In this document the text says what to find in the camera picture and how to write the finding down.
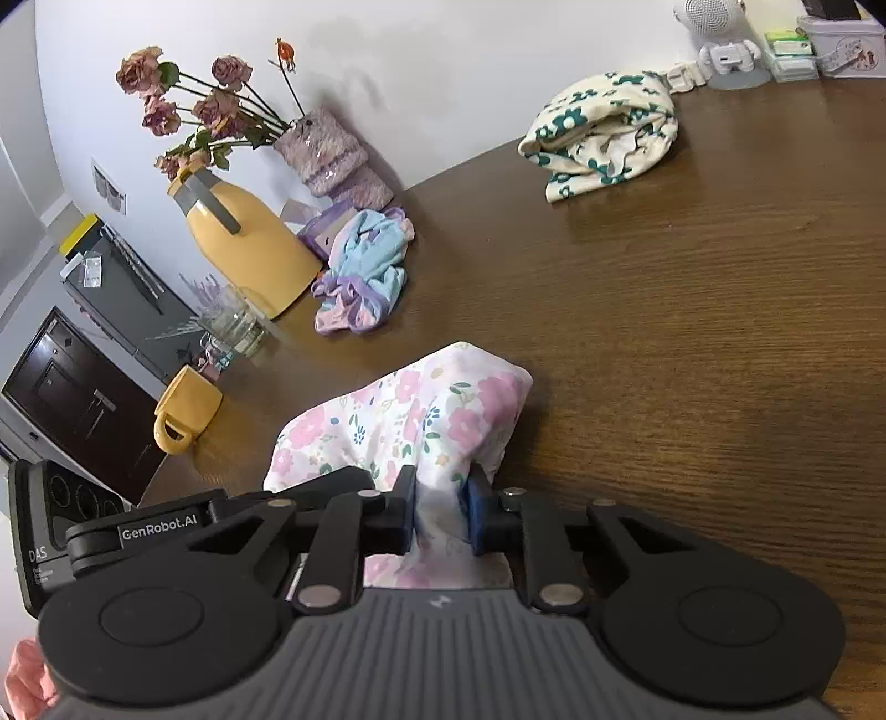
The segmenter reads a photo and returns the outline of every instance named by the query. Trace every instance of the green floral cloth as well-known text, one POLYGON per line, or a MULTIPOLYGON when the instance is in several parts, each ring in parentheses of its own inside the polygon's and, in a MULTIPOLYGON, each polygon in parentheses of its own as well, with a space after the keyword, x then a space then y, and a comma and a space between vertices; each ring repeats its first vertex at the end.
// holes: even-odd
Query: green floral cloth
POLYGON ((558 93, 518 149, 550 172, 545 196, 557 202, 646 172, 665 156, 677 127, 660 75, 606 73, 558 93))

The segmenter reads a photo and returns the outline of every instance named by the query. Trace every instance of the gray ridged panel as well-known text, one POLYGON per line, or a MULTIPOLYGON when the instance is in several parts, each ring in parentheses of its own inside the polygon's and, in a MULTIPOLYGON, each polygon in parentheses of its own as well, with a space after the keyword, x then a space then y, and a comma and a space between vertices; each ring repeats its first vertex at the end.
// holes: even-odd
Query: gray ridged panel
POLYGON ((366 590, 357 607, 295 623, 240 685, 161 710, 65 699, 46 720, 834 720, 816 700, 721 712, 622 676, 576 620, 513 591, 366 590))

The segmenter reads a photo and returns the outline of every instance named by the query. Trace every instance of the gray pitcher handle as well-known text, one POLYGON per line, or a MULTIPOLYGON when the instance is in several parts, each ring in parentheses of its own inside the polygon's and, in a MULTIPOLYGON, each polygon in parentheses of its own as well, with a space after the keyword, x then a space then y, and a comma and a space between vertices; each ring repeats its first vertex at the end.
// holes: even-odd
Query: gray pitcher handle
POLYGON ((226 231, 231 235, 237 235, 240 232, 240 223, 237 222, 236 217, 222 205, 221 201, 213 195, 212 191, 203 184, 199 177, 196 175, 188 176, 184 181, 184 186, 194 193, 194 196, 206 206, 209 212, 215 215, 215 219, 221 223, 226 231))

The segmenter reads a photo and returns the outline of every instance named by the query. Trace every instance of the yellow mug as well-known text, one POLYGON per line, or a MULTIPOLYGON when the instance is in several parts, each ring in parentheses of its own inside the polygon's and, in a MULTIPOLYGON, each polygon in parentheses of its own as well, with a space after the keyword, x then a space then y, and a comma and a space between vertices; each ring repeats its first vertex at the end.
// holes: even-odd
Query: yellow mug
POLYGON ((185 452, 194 438, 206 430, 221 404, 221 391, 199 372, 185 365, 157 403, 154 440, 169 455, 185 452), (181 438, 176 440, 169 430, 181 438))

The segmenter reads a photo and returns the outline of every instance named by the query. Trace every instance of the dark brown door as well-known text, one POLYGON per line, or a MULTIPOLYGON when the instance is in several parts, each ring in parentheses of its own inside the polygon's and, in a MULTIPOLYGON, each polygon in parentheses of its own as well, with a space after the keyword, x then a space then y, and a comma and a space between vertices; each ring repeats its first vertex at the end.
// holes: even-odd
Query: dark brown door
POLYGON ((3 389, 71 458, 132 503, 163 452, 154 400, 54 309, 3 389))

